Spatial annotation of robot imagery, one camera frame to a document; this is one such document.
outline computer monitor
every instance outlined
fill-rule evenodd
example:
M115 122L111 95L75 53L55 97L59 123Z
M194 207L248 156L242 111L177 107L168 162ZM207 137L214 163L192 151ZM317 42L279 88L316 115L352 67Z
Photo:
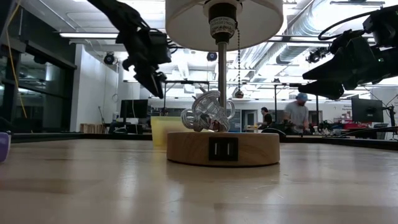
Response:
M126 118L147 118L148 100L122 100L120 117L123 122Z
M353 98L351 104L354 122L384 122L382 101Z

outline yellow container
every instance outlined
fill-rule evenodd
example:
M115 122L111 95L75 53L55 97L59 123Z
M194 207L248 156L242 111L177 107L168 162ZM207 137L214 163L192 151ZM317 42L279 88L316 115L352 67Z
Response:
M167 133L193 132L182 124L181 117L152 116L150 125L152 126L154 147L162 149L167 148Z

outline purple object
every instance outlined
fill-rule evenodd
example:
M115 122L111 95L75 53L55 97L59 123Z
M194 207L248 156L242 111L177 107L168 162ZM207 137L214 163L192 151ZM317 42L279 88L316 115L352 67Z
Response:
M10 151L11 136L7 133L0 133L0 163L6 161Z

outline yellow cable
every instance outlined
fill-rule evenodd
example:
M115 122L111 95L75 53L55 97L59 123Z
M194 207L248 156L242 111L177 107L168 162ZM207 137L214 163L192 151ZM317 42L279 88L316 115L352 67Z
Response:
M22 110L24 112L24 116L25 119L27 119L27 115L26 115L26 110L25 110L25 106L24 106L24 102L22 100L22 95L19 93L19 84L18 84L18 78L17 78L17 73L15 71L15 65L14 65L14 59L12 58L12 50L11 50L11 44L10 44L10 36L8 34L8 27L10 26L13 18L15 17L15 15L17 14L17 11L19 9L19 6L21 5L21 1L22 0L18 0L17 6L14 9L14 12L12 12L10 20L8 21L7 27L6 27L6 37L7 37L7 44L8 44L8 51L9 51L9 55L10 55L10 61L11 61L11 67L12 67L12 74L14 75L14 80L15 80L15 85L17 87L17 94L19 94L19 99L21 101L21 106L22 106Z

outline white lamp shade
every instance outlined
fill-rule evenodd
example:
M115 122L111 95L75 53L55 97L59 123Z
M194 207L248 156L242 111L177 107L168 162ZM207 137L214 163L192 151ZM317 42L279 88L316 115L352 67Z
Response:
M283 0L245 0L237 15L241 32L241 49L269 40L282 27ZM210 35L208 18L203 13L203 0L166 0L166 32L177 44L205 52L217 52ZM229 41L227 50L238 49L238 33Z

